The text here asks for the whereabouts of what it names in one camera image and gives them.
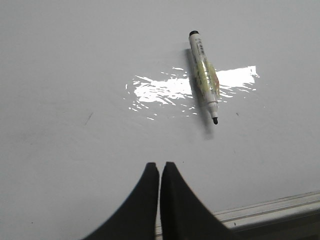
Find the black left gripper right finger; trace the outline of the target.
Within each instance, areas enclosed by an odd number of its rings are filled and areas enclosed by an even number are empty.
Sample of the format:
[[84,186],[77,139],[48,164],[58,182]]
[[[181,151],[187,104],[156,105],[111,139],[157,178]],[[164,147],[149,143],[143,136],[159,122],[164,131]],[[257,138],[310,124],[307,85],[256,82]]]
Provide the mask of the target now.
[[164,240],[240,239],[201,203],[173,162],[162,172],[160,219]]

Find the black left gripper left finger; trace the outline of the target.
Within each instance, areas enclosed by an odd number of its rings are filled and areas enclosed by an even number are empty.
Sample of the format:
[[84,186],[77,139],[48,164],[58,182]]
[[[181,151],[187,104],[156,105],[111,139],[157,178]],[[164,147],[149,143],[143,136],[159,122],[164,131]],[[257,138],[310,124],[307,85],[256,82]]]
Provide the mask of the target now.
[[146,164],[141,178],[115,213],[86,240],[154,240],[159,195],[159,171]]

